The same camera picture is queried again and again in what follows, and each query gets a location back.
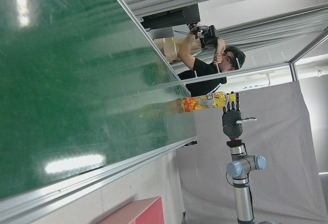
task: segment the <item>gray backdrop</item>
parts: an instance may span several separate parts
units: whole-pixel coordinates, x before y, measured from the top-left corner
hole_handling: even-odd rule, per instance
[[[314,154],[309,113],[299,83],[240,92],[241,139],[267,167],[250,173],[255,222],[328,223]],[[226,180],[231,162],[222,131],[222,109],[194,112],[198,145],[177,150],[188,224],[237,223],[234,190]]]

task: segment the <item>man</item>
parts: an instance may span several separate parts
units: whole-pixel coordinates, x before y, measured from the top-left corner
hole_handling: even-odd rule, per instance
[[[227,47],[222,39],[218,39],[218,44],[214,54],[212,63],[204,63],[190,54],[191,45],[195,35],[190,32],[184,39],[182,46],[178,52],[178,57],[190,69],[179,73],[180,79],[190,79],[197,76],[217,74],[232,71],[241,68],[245,61],[245,54],[236,47]],[[205,80],[202,82],[186,84],[186,88],[190,91],[191,96],[206,95],[215,90],[219,84],[227,83],[227,78],[217,78]]]

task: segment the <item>blue joint cap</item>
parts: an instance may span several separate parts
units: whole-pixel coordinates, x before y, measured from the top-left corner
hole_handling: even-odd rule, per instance
[[[241,175],[241,163],[239,161],[232,161],[227,165],[227,172],[232,178]]]
[[[267,166],[267,161],[265,160],[265,158],[263,156],[256,155],[255,156],[255,166],[256,166],[256,169],[258,169],[258,170],[265,169]]]

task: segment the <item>robotic hand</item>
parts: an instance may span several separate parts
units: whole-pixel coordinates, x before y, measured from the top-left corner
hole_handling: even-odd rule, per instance
[[[254,117],[242,119],[241,112],[239,110],[239,93],[236,93],[236,100],[234,92],[231,92],[230,102],[227,103],[227,107],[223,107],[222,125],[223,132],[229,139],[237,139],[242,134],[242,124],[249,120],[256,120]]]

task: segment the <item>short black hair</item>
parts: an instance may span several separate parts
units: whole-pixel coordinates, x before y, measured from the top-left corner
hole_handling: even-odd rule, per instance
[[[235,57],[235,59],[232,61],[232,67],[235,69],[239,69],[237,59],[238,59],[240,67],[242,67],[242,65],[245,62],[245,57],[246,57],[245,54],[235,46],[226,47],[224,52],[227,53],[228,51],[231,51]]]

